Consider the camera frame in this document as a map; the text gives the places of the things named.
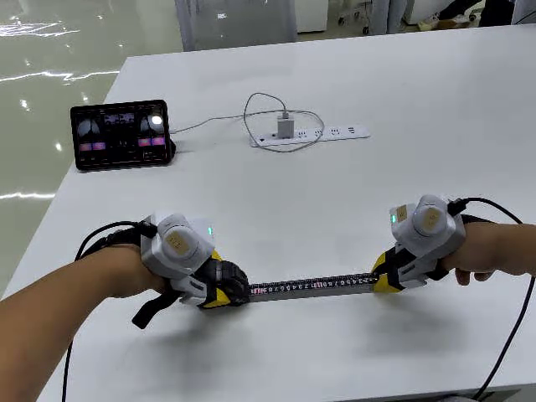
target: white cable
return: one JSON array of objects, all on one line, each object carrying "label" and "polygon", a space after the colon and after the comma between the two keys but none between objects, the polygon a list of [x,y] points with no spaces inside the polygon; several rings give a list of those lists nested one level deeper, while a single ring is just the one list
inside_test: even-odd
[{"label": "white cable", "polygon": [[[255,137],[253,137],[253,134],[251,134],[251,130],[250,130],[250,127],[248,126],[248,122],[247,122],[247,119],[246,119],[246,117],[248,116],[248,114],[247,114],[248,106],[250,105],[251,100],[256,95],[264,95],[264,96],[269,96],[270,98],[277,99],[279,102],[281,102],[281,104],[285,108],[285,111],[289,111],[290,113],[304,113],[304,114],[315,116],[318,119],[318,121],[320,121],[320,124],[321,124],[321,129],[320,129],[321,132],[320,132],[320,134],[313,141],[308,142],[308,143],[306,143],[304,145],[300,145],[299,147],[292,148],[292,149],[277,149],[277,148],[270,148],[270,147],[267,147],[267,146],[264,146],[264,145],[260,145],[257,142],[257,140],[255,139]],[[317,142],[320,141],[320,138],[322,138],[322,136],[324,135],[324,129],[326,128],[326,125],[324,124],[324,121],[314,111],[291,111],[291,110],[287,110],[286,106],[285,106],[285,103],[281,99],[277,98],[276,96],[268,95],[268,94],[265,94],[265,93],[262,93],[262,92],[255,92],[254,94],[250,95],[248,100],[245,102],[244,113],[242,114],[242,119],[244,120],[245,129],[248,131],[248,134],[250,135],[251,141],[253,141],[256,144],[257,147],[259,147],[260,149],[264,149],[265,151],[277,152],[277,153],[296,152],[296,151],[300,151],[303,148],[307,148],[307,147],[310,147],[311,145],[316,144]]]},{"label": "white cable", "polygon": [[[258,96],[258,95],[267,96],[269,98],[275,99],[276,101],[279,101],[281,103],[281,105],[283,106],[283,109],[273,109],[273,110],[269,110],[269,111],[254,111],[254,112],[248,113],[247,109],[248,109],[248,106],[250,105],[251,99],[253,99],[255,96]],[[253,134],[251,133],[251,129],[248,126],[247,117],[256,116],[256,115],[264,115],[264,114],[267,114],[267,113],[277,113],[277,112],[301,113],[301,114],[311,115],[311,116],[316,117],[318,119],[318,121],[320,122],[320,125],[321,125],[321,133],[320,133],[320,135],[317,138],[315,138],[313,141],[308,142],[308,143],[306,143],[304,145],[300,145],[299,147],[294,147],[292,149],[275,149],[275,148],[271,148],[271,147],[267,147],[267,146],[263,146],[263,145],[259,144],[257,142],[257,140],[255,139],[255,137],[253,136]],[[248,135],[250,136],[251,141],[253,141],[258,148],[264,149],[265,151],[278,152],[278,153],[295,152],[295,151],[299,151],[299,150],[301,150],[303,148],[307,148],[307,147],[310,147],[311,145],[316,144],[317,142],[320,141],[320,139],[324,135],[324,129],[326,128],[326,125],[324,124],[324,121],[322,120],[322,118],[317,113],[315,113],[314,111],[299,111],[299,110],[287,109],[285,102],[283,100],[281,100],[280,98],[278,98],[277,96],[266,94],[264,92],[255,92],[255,93],[251,94],[250,97],[248,98],[248,100],[245,102],[244,112],[241,115],[210,117],[209,119],[207,119],[205,121],[201,121],[200,123],[194,124],[192,126],[179,128],[179,129],[175,129],[175,130],[172,129],[169,132],[170,132],[170,134],[177,134],[179,132],[193,130],[194,128],[200,127],[200,126],[202,126],[204,124],[207,124],[207,123],[209,123],[211,121],[227,120],[227,119],[238,119],[238,118],[241,118],[244,121],[245,129],[248,132]]]}]

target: white table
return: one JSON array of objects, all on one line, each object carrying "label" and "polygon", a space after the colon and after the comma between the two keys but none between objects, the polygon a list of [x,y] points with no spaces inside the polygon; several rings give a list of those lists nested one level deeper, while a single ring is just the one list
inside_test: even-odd
[{"label": "white table", "polygon": [[[536,26],[468,29],[134,57],[108,102],[163,98],[173,127],[240,113],[257,90],[368,140],[276,155],[239,122],[179,137],[169,167],[64,178],[8,294],[72,260],[90,230],[155,209],[205,216],[251,281],[368,271],[389,248],[389,207],[423,193],[484,194],[536,221]],[[272,107],[259,102],[259,107]],[[484,209],[474,214],[504,221]],[[69,400],[343,400],[481,385],[528,278],[452,277],[393,296],[278,301],[130,324],[154,294],[110,300],[75,338]],[[536,383],[529,308],[494,388]],[[60,372],[41,395],[56,401]]]}]

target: fingers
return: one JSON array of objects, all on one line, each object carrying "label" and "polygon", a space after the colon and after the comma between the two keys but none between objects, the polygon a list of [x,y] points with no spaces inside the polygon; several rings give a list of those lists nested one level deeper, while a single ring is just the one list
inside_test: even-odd
[{"label": "fingers", "polygon": [[471,273],[467,271],[462,271],[456,268],[456,280],[458,283],[462,286],[469,285],[469,282],[471,281]]},{"label": "fingers", "polygon": [[[492,275],[493,272],[475,273],[475,279],[479,282],[484,282],[487,281]],[[471,282],[471,272],[462,271],[456,268],[456,280],[462,286],[469,285],[469,282]]]},{"label": "fingers", "polygon": [[486,272],[485,274],[475,274],[475,279],[479,282],[484,282],[487,281],[492,275],[493,272]]}]

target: white power strip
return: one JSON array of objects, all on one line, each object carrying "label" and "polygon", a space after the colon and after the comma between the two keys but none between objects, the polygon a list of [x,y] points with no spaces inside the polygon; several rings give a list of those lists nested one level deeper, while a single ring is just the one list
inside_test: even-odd
[{"label": "white power strip", "polygon": [[[255,139],[264,147],[272,147],[275,145],[302,144],[305,142],[313,142],[321,134],[320,128],[307,128],[302,130],[294,130],[293,138],[276,138],[276,134],[257,136]],[[353,140],[355,138],[368,138],[370,132],[367,127],[355,124],[353,126],[326,127],[324,134],[319,141],[336,141],[336,140]],[[251,138],[250,145],[258,147]]]}]

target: wrist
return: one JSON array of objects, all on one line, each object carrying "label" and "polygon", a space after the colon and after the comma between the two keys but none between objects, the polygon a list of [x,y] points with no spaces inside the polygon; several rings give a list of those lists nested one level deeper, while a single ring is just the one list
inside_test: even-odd
[{"label": "wrist", "polygon": [[83,261],[96,275],[101,295],[107,298],[121,292],[123,284],[130,280],[132,266],[140,263],[140,253],[135,246],[113,246],[88,255]]}]

